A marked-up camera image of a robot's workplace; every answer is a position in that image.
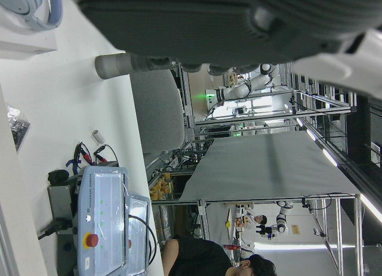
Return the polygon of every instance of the black device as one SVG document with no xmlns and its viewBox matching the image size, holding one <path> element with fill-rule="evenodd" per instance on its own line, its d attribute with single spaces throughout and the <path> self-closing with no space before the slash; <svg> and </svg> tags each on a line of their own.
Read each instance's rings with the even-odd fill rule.
<svg viewBox="0 0 382 276">
<path fill-rule="evenodd" d="M 382 0 L 76 1 L 116 48 L 191 70 L 210 63 L 250 72 L 319 52 L 353 53 L 382 24 Z"/>
</svg>

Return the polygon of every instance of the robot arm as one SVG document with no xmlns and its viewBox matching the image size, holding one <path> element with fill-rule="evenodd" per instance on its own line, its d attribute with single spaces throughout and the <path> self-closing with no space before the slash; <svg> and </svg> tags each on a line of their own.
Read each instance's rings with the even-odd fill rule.
<svg viewBox="0 0 382 276">
<path fill-rule="evenodd" d="M 277 201 L 277 205 L 280 206 L 280 213 L 276 217 L 276 225 L 271 227 L 266 227 L 265 225 L 256 226 L 260 230 L 256 231 L 261 235 L 267 234 L 268 239 L 271 240 L 280 233 L 284 233 L 287 228 L 287 215 L 289 215 L 290 210 L 293 208 L 293 202 L 288 200 Z"/>
<path fill-rule="evenodd" d="M 278 66 L 263 63 L 260 65 L 260 74 L 252 78 L 250 83 L 242 82 L 234 88 L 218 89 L 220 92 L 217 95 L 220 96 L 221 100 L 232 100 L 250 96 L 254 91 L 266 89 L 268 84 L 272 81 L 272 75 L 275 76 L 277 74 Z"/>
</svg>

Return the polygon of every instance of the fluorescent light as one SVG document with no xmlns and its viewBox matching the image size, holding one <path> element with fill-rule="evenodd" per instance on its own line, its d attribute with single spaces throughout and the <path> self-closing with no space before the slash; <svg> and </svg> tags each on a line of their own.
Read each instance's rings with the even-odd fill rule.
<svg viewBox="0 0 382 276">
<path fill-rule="evenodd" d="M 380 211 L 375 206 L 373 206 L 372 203 L 363 194 L 361 194 L 360 200 L 372 212 L 372 214 L 375 215 L 375 217 L 378 218 L 378 220 L 382 223 L 382 213 L 380 213 Z"/>
<path fill-rule="evenodd" d="M 309 137 L 311 137 L 311 139 L 312 139 L 313 141 L 316 141 L 316 140 L 317 140 L 316 137 L 313 135 L 313 133 L 312 133 L 309 129 L 306 129 L 306 132 L 307 132 L 307 134 L 309 135 Z"/>
<path fill-rule="evenodd" d="M 322 149 L 322 151 L 324 152 L 324 155 L 325 157 L 333 164 L 333 166 L 338 166 L 338 164 L 335 162 L 335 160 L 333 159 L 332 156 L 330 156 L 329 152 L 326 151 L 325 149 Z"/>
<path fill-rule="evenodd" d="M 304 124 L 302 123 L 302 121 L 300 120 L 300 118 L 297 118 L 296 121 L 297 121 L 297 123 L 298 123 L 301 127 L 304 126 Z"/>
<path fill-rule="evenodd" d="M 336 244 L 331 244 L 331 248 L 336 249 Z M 355 245 L 342 245 L 342 248 L 355 248 Z M 257 250 L 310 250 L 310 249 L 327 249 L 324 244 L 266 244 L 255 243 L 255 249 Z"/>
</svg>

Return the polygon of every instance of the gray tarp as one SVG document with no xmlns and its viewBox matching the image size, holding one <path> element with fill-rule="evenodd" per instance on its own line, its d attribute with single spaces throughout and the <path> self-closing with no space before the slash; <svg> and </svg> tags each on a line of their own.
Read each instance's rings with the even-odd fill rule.
<svg viewBox="0 0 382 276">
<path fill-rule="evenodd" d="M 305 131 L 215 139 L 180 200 L 358 193 Z"/>
</svg>

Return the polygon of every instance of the gray fabric chair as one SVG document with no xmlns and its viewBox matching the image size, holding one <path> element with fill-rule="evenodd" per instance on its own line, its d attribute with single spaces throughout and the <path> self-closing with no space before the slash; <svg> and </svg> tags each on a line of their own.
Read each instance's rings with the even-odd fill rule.
<svg viewBox="0 0 382 276">
<path fill-rule="evenodd" d="M 144 153 L 179 148 L 184 141 L 181 98 L 169 70 L 130 74 Z"/>
</svg>

